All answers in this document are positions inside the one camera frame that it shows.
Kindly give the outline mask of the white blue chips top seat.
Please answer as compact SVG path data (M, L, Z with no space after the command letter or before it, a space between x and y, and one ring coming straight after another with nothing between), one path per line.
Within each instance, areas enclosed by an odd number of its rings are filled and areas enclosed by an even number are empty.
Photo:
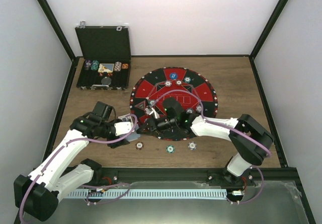
M166 82L165 82L165 86L166 86L166 87L170 87L171 85L172 85L172 82L171 82L171 81L166 81Z

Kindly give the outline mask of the teal chips top seat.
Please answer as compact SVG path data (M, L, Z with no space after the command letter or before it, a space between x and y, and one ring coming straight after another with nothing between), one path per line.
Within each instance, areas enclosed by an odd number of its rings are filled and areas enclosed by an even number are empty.
M191 78L190 78L190 77L185 77L185 78L184 78L184 81L185 81L186 83L189 83L189 82L191 81Z

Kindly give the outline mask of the red black chip stack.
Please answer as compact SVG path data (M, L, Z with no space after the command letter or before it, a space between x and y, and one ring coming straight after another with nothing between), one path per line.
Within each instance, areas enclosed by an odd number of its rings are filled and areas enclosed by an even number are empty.
M144 148L144 144L142 142L137 142L135 147L137 150L142 150Z

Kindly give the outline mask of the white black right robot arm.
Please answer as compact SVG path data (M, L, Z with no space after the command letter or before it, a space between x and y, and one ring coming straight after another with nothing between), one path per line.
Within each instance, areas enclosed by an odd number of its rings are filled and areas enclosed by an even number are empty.
M237 153L224 167L222 179L229 185L237 184L248 168L260 166L271 156L274 137L248 114L230 119L210 118L204 116L202 104L198 105L197 112L184 110L174 98L165 99L163 108L165 115L161 117L154 105L146 107L148 118L137 132L159 138L174 133L175 140L209 136L230 141Z

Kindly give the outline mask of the blue backed card deck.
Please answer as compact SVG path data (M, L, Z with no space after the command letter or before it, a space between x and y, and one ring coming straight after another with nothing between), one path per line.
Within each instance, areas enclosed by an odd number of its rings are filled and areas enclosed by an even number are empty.
M130 135L128 135L126 137L126 140L129 141L129 142L131 142L131 141L135 141L135 140L137 140L139 138L140 138L140 134L138 134L136 132L132 132Z

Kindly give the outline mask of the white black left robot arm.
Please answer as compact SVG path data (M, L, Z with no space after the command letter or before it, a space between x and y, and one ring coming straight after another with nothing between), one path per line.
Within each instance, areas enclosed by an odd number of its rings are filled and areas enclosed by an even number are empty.
M96 186L102 182L101 166L89 159L67 174L64 171L89 143L120 145L135 130L138 120L134 114L125 115L125 121L109 121L112 110L113 107L97 102L93 111L73 121L64 139L43 163L29 175L19 175L14 180L21 223L26 223L25 213L40 221L49 219L69 193L86 183Z

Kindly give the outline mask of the white purple chip stack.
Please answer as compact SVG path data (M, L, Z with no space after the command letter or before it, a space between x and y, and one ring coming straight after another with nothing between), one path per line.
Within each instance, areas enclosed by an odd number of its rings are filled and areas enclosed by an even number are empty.
M188 143L189 150L195 150L197 147L197 144L194 141L191 141Z

